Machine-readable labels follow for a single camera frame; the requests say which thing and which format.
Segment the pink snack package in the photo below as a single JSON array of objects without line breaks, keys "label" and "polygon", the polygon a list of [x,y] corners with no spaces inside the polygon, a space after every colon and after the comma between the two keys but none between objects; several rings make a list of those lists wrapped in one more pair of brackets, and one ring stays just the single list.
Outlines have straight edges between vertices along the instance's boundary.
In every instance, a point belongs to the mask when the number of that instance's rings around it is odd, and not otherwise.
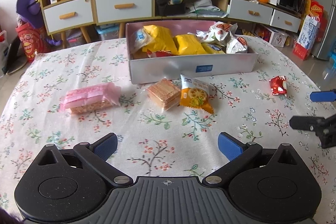
[{"label": "pink snack package", "polygon": [[70,109],[71,113],[82,114],[110,106],[120,106],[121,87],[113,83],[88,86],[67,92],[61,98],[60,110]]}]

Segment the tiled floor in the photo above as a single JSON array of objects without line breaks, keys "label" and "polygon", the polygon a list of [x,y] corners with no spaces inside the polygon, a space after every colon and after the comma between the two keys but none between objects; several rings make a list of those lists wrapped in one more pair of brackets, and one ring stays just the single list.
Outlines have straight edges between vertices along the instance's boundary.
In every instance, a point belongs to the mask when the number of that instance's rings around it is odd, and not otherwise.
[{"label": "tiled floor", "polygon": [[[305,74],[307,74],[321,90],[331,90],[336,87],[336,79],[326,82],[323,81],[322,73],[328,65],[327,61],[318,60],[310,57],[308,60],[302,61],[292,53],[292,49],[285,47],[280,48],[281,52],[287,55]],[[29,67],[26,64],[21,70],[0,78],[0,113],[2,113],[8,98],[10,97],[15,85],[19,81],[21,75]]]}]

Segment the white drawer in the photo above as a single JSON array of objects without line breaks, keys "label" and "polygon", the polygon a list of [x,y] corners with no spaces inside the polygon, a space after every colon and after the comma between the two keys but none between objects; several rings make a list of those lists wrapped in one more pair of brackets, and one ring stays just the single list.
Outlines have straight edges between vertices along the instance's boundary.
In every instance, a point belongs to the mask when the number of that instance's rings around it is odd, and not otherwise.
[{"label": "white drawer", "polygon": [[231,0],[227,7],[228,17],[269,25],[273,8],[248,0]]},{"label": "white drawer", "polygon": [[271,18],[270,25],[280,29],[297,32],[299,30],[301,19],[281,12],[279,10],[274,10]]},{"label": "white drawer", "polygon": [[44,10],[44,15],[49,33],[93,23],[91,0],[71,0]]},{"label": "white drawer", "polygon": [[152,16],[152,0],[96,0],[96,7],[98,23]]}]

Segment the gray ribbed plate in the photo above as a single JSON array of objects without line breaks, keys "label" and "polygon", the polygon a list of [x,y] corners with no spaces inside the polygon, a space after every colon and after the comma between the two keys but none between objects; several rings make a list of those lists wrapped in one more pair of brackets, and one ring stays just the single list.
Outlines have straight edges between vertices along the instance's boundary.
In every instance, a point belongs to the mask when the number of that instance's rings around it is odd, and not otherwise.
[{"label": "gray ribbed plate", "polygon": [[[96,212],[73,224],[257,224],[235,209],[220,189],[196,177],[139,177],[135,185],[112,191]],[[310,219],[301,224],[313,224]]]}]

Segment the tablecloth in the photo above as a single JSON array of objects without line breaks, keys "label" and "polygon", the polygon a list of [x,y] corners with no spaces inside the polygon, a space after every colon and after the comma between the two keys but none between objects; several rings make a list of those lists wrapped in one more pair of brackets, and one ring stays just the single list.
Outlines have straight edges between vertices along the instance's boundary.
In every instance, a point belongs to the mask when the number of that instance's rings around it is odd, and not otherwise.
[{"label": "tablecloth", "polygon": [[[0,117],[0,206],[18,213],[14,189],[47,143],[59,149],[93,143],[109,132],[118,149],[107,160],[137,176],[204,176],[228,162],[217,147],[220,132],[264,148],[291,143],[322,189],[317,223],[335,223],[336,148],[322,149],[309,132],[292,130],[293,115],[328,117],[330,103],[313,103],[316,85],[286,56],[259,38],[244,37],[259,53],[251,73],[201,77],[210,84],[215,114],[178,106],[161,113],[147,97],[148,85],[132,85],[125,39],[38,54],[21,77]],[[269,79],[288,78],[288,97],[273,96]],[[114,82],[122,87],[121,107],[80,116],[60,112],[68,90]],[[180,85],[180,80],[173,80]]]}]

